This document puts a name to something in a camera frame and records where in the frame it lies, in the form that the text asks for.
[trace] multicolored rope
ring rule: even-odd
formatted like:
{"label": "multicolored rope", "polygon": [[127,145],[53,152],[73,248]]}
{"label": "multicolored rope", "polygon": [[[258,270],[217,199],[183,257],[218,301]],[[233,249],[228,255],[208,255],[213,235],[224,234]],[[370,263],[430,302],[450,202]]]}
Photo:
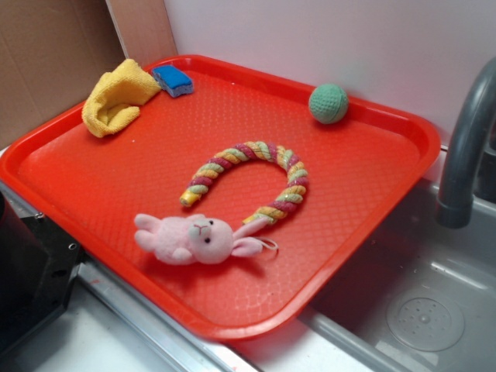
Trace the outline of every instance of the multicolored rope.
{"label": "multicolored rope", "polygon": [[293,212],[303,201],[303,195],[308,185],[308,172],[292,150],[272,143],[245,142],[217,153],[202,166],[188,184],[188,189],[180,198],[181,204],[191,207],[203,194],[208,192],[210,186],[222,172],[234,164],[248,160],[266,160],[277,163],[288,174],[286,188],[269,205],[258,208],[250,217],[243,220],[248,223],[262,216],[270,218],[271,223],[283,219],[288,213]]}

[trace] stuffed bunny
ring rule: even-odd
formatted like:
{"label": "stuffed bunny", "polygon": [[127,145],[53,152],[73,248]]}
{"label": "stuffed bunny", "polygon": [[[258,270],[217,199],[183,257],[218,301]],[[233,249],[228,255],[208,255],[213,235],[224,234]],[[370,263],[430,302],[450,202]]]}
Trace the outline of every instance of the stuffed bunny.
{"label": "stuffed bunny", "polygon": [[267,244],[249,235],[269,221],[265,217],[255,219],[233,232],[226,222],[204,215],[158,219],[138,214],[134,219],[139,229],[135,240],[141,248],[155,253],[158,260],[167,264],[189,265],[197,261],[218,264],[229,256],[250,257],[261,252]]}

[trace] bunny face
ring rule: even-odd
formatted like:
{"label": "bunny face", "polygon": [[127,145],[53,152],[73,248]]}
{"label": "bunny face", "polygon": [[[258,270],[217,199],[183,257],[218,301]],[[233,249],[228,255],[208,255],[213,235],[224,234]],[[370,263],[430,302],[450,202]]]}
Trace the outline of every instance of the bunny face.
{"label": "bunny face", "polygon": [[191,253],[203,264],[223,262],[233,250],[233,230],[220,219],[191,221],[188,239]]}

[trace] faucet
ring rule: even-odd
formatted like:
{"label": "faucet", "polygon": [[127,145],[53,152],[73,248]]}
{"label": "faucet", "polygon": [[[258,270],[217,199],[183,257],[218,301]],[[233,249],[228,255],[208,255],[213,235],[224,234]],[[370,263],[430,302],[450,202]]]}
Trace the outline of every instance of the faucet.
{"label": "faucet", "polygon": [[496,57],[478,74],[456,121],[436,200],[440,225],[468,225],[474,194],[496,202],[495,122]]}

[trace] sink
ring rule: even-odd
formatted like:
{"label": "sink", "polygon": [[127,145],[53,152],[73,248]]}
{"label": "sink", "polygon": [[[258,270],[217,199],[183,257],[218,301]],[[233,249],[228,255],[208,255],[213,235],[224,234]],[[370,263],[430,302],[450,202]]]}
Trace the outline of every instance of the sink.
{"label": "sink", "polygon": [[496,208],[477,199],[469,226],[447,229],[436,192],[420,181],[311,307],[366,343],[379,370],[496,370]]}

